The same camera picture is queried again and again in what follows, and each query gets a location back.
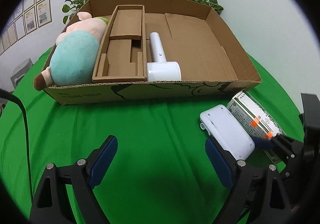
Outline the grey plastic stool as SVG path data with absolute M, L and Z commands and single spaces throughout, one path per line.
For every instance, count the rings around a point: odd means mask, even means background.
M 33 66 L 33 62 L 31 58 L 28 58 L 14 69 L 10 77 L 14 89 L 16 89 L 19 82 L 22 80 L 22 78 L 24 78 L 24 76 L 32 66 Z

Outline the left potted plant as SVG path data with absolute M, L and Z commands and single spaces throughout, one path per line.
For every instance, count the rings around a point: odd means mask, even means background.
M 65 14 L 62 22 L 67 24 L 89 0 L 65 0 L 61 11 Z

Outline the white device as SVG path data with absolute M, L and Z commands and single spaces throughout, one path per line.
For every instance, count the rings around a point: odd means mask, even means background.
M 236 160 L 246 160 L 255 149 L 252 138 L 224 105 L 200 113 L 200 128 Z

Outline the green white carton box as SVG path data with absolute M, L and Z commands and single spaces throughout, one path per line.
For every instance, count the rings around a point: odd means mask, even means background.
M 235 94 L 228 102 L 227 109 L 251 137 L 271 139 L 277 134 L 285 134 L 273 117 L 247 91 Z M 273 164 L 281 161 L 272 149 L 262 150 Z

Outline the framed certificates on wall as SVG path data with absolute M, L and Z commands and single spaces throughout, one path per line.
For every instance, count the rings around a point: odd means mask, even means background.
M 22 0 L 1 32 L 1 54 L 22 38 L 51 22 L 51 0 Z

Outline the large cardboard tray box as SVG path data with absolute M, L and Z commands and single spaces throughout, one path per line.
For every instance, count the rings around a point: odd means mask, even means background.
M 61 104 L 233 94 L 260 84 L 230 28 L 188 0 L 89 0 L 34 88 Z

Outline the pink pig plush toy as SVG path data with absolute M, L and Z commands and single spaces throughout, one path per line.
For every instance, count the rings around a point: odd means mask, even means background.
M 55 51 L 46 67 L 34 78 L 34 88 L 75 86 L 92 81 L 95 60 L 106 32 L 108 19 L 77 13 L 78 22 L 67 26 L 55 42 Z

